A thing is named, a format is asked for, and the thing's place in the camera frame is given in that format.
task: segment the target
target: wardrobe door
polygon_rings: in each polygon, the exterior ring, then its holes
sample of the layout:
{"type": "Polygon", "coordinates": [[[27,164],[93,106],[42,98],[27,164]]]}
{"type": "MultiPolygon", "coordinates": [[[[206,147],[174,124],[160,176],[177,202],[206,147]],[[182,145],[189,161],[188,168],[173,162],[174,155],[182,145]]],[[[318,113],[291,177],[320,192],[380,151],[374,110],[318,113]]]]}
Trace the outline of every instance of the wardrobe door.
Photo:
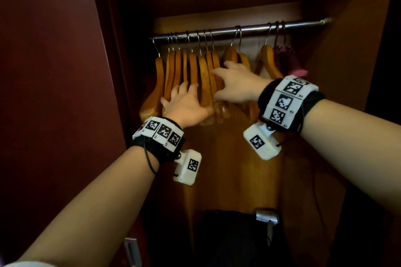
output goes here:
{"type": "Polygon", "coordinates": [[[0,264],[126,149],[95,0],[0,0],[0,264]]]}

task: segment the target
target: hand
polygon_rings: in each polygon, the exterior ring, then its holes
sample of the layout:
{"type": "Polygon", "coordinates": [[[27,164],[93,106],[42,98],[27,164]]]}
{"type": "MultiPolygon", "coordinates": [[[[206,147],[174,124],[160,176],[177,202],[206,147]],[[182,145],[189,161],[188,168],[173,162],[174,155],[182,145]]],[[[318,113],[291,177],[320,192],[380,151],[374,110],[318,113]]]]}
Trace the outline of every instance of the hand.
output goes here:
{"type": "Polygon", "coordinates": [[[246,68],[241,63],[224,62],[224,68],[216,68],[213,74],[224,80],[224,89],[217,91],[215,100],[227,100],[229,102],[241,103],[247,101],[257,102],[264,88],[272,82],[246,68]]]}
{"type": "Polygon", "coordinates": [[[180,125],[182,129],[192,127],[213,115],[213,107],[203,108],[198,101],[198,84],[190,85],[183,82],[171,90],[170,102],[161,98],[164,107],[164,116],[180,125]]]}

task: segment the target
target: clothes rod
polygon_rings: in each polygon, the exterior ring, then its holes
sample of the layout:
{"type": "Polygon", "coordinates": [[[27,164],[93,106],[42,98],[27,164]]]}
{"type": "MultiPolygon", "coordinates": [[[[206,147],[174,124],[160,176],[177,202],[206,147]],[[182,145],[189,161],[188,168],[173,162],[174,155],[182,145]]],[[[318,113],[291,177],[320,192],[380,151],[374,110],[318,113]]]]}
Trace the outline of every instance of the clothes rod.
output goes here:
{"type": "MultiPolygon", "coordinates": [[[[312,26],[322,26],[326,25],[331,21],[331,18],[325,18],[321,20],[316,20],[316,21],[288,21],[284,22],[286,29],[298,29],[298,28],[307,28],[307,27],[312,27],[312,26]]],[[[247,26],[241,26],[241,31],[242,35],[253,35],[261,32],[266,32],[269,30],[271,27],[271,35],[275,34],[273,31],[276,29],[276,23],[266,23],[263,25],[247,25],[247,26]]],[[[283,28],[283,25],[280,23],[279,24],[279,30],[283,28]]],[[[236,32],[239,32],[239,29],[235,27],[229,27],[229,28],[221,28],[221,29],[212,29],[211,33],[212,36],[220,36],[220,35],[235,35],[236,32]]],[[[204,38],[204,35],[210,36],[209,29],[205,30],[203,33],[203,30],[198,30],[198,33],[196,31],[190,31],[188,32],[188,36],[191,38],[198,38],[198,34],[200,36],[200,39],[202,37],[204,38]]],[[[149,38],[150,40],[167,40],[171,38],[178,38],[178,39],[185,39],[187,37],[186,32],[180,32],[180,33],[169,33],[169,34],[161,34],[161,35],[155,35],[154,37],[149,38]]]]}

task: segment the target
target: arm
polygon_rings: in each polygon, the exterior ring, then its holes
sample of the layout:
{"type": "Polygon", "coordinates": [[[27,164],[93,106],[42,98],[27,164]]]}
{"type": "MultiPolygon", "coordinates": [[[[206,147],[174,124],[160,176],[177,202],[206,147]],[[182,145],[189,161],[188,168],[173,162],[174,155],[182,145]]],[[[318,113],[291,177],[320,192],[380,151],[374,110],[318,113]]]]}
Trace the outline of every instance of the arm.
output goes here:
{"type": "MultiPolygon", "coordinates": [[[[258,101],[271,82],[240,64],[225,65],[213,71],[225,83],[215,99],[258,101]]],[[[324,99],[305,117],[301,136],[358,188],[401,212],[401,126],[324,99]]]]}
{"type": "MultiPolygon", "coordinates": [[[[187,83],[162,99],[165,116],[181,128],[194,126],[213,113],[202,108],[197,85],[187,83]]],[[[158,160],[148,152],[153,168],[158,160]]],[[[131,228],[154,178],[142,147],[129,148],[79,193],[48,225],[20,261],[63,266],[108,266],[131,228]]]]}

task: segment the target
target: white sleeve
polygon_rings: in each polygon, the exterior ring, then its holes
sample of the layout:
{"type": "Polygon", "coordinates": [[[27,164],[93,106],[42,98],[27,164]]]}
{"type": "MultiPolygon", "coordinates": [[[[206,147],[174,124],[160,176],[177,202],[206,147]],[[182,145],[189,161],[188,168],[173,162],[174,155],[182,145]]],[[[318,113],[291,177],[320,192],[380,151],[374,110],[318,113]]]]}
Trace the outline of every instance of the white sleeve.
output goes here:
{"type": "Polygon", "coordinates": [[[4,267],[55,267],[42,262],[15,262],[12,264],[5,265],[4,267]]]}

